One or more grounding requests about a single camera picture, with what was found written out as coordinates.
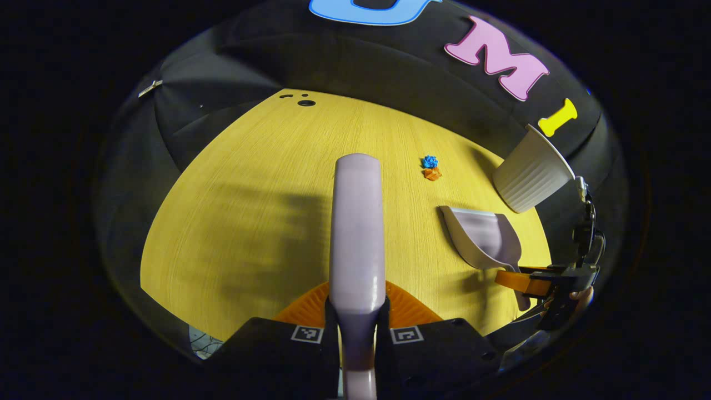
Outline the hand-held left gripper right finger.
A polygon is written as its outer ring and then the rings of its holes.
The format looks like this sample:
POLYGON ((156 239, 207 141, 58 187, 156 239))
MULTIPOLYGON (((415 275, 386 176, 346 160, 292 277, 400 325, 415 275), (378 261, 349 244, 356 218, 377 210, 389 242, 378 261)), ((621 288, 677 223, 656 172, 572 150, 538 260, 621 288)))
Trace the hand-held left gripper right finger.
POLYGON ((396 284, 375 330, 378 400, 454 400, 498 372, 501 353, 462 317, 443 319, 396 284))

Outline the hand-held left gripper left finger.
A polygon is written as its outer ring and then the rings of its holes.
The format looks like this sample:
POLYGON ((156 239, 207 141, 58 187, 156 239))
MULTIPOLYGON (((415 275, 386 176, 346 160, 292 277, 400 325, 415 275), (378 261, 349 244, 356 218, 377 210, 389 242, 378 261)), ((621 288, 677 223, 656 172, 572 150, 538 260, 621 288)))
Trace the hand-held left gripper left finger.
POLYGON ((335 400, 341 372, 337 317, 322 283, 276 317, 252 317, 207 360, 238 400, 335 400))

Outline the lilac plastic dustpan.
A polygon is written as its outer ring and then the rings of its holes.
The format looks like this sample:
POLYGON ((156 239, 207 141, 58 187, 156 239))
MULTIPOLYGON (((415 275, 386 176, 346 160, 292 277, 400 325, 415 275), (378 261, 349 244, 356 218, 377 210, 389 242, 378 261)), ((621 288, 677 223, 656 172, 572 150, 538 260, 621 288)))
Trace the lilac plastic dustpan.
POLYGON ((520 273, 522 246, 508 218, 469 208, 438 207, 459 255, 473 268, 520 273))

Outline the white ribbed garbage bin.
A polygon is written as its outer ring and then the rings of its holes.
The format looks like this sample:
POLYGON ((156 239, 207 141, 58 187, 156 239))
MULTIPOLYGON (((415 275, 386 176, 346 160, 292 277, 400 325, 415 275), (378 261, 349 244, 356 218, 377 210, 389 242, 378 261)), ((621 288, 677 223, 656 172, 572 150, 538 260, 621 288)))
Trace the white ribbed garbage bin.
POLYGON ((575 179, 568 162, 533 125, 493 172, 493 185, 515 213, 525 213, 575 179))

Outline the wooden desktop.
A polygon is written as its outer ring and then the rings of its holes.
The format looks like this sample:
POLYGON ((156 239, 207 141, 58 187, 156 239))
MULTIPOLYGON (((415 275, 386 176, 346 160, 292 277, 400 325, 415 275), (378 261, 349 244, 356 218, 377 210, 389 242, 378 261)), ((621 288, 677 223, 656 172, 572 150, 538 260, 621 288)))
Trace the wooden desktop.
POLYGON ((223 130, 163 200, 141 260, 141 287, 205 334, 226 340, 328 279, 336 160, 380 161, 386 278, 438 316, 488 334, 520 316, 495 271, 467 264, 439 206, 505 215, 523 266, 551 262, 535 209, 506 206, 490 175, 502 159, 419 117, 335 94, 283 89, 223 130), (442 177, 423 175, 422 158, 442 177))

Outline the black backdrop cloth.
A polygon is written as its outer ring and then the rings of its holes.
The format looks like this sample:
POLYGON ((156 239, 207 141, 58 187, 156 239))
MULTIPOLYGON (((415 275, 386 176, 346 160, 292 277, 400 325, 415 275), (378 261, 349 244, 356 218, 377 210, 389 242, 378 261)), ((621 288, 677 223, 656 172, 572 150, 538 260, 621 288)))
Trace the black backdrop cloth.
POLYGON ((315 89, 406 112, 508 155, 523 125, 564 97, 582 120, 553 143, 589 184, 602 261, 614 265, 629 215, 629 180, 612 123, 600 102, 558 56, 490 14, 452 0, 429 4, 398 26, 334 21, 309 0, 246 0, 233 17, 158 61, 115 114, 99 156, 92 193, 97 243, 108 276, 150 330, 188 357, 188 324, 139 287, 139 256, 158 207, 181 172, 218 133, 279 89, 315 89), (481 68, 444 51, 473 15, 505 35, 511 53, 530 53, 549 69, 523 102, 481 68), (154 79, 163 84, 142 98, 154 79))

